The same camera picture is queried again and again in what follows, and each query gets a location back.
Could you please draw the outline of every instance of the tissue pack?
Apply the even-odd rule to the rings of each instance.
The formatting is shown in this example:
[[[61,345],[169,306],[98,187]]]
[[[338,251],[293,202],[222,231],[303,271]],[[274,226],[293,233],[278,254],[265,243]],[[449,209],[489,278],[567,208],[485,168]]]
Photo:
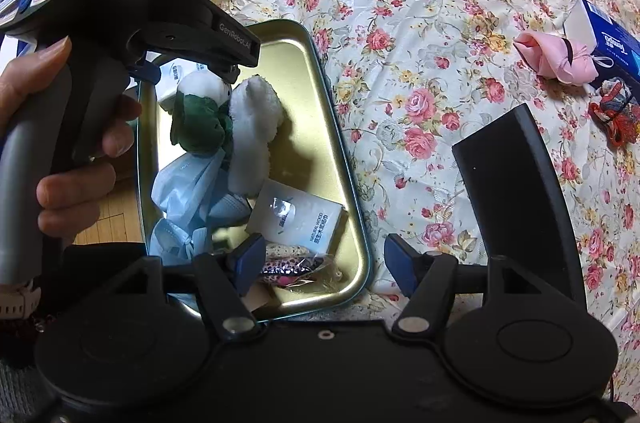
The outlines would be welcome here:
[[[588,0],[578,0],[564,22],[564,35],[592,51],[598,89],[604,80],[622,77],[640,99],[640,43],[607,13]]]

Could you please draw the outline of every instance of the black strap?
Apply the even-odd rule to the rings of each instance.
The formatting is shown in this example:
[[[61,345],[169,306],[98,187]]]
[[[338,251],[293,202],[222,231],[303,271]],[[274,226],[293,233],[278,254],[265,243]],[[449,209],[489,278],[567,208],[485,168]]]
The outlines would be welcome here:
[[[574,63],[574,48],[571,47],[571,43],[565,39],[564,37],[561,37],[562,40],[564,40],[564,44],[566,45],[566,57],[569,59],[569,65]]]

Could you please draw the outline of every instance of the white fluffy toy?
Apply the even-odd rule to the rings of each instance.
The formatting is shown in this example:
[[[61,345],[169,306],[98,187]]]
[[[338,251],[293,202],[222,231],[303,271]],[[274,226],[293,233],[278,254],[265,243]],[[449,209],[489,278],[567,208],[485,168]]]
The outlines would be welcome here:
[[[269,177],[269,148],[283,120],[282,104],[260,75],[241,82],[231,93],[233,153],[229,191],[256,196]]]
[[[177,86],[172,116],[174,145],[196,156],[224,149],[229,192],[258,194],[269,177],[268,144],[283,119],[282,104],[269,82],[254,75],[231,91],[214,73],[193,72]]]

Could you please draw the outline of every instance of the finger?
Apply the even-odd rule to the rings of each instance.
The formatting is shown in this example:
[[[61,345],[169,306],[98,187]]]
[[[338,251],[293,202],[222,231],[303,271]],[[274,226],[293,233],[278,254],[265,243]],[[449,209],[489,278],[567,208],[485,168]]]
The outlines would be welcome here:
[[[100,217],[100,205],[91,201],[66,209],[43,210],[38,216],[40,231],[49,237],[60,237],[73,241],[76,235]]]
[[[117,158],[133,145],[133,130],[124,120],[113,120],[102,137],[102,150],[110,158]]]
[[[44,209],[63,209],[106,196],[113,190],[115,181],[111,164],[101,162],[43,178],[36,188],[36,196]]]
[[[120,97],[118,108],[116,109],[117,118],[124,120],[125,122],[130,122],[131,120],[135,120],[139,117],[140,113],[142,113],[142,105],[139,101],[127,95],[122,95]]]
[[[0,133],[27,96],[45,89],[71,53],[69,37],[45,50],[11,60],[0,76]]]

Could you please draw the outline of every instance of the floral bedspread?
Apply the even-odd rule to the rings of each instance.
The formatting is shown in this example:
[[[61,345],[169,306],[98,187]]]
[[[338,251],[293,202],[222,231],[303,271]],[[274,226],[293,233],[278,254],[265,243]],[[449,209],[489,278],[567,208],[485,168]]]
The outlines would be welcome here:
[[[343,316],[402,307],[382,257],[390,232],[486,262],[451,146],[528,103],[571,214],[589,310],[618,341],[616,397],[640,409],[638,149],[610,149],[587,113],[590,91],[536,77],[513,47],[521,30],[559,31],[575,0],[213,1],[247,23],[289,18],[312,32],[375,251],[370,291]],[[640,35],[640,0],[591,1]]]

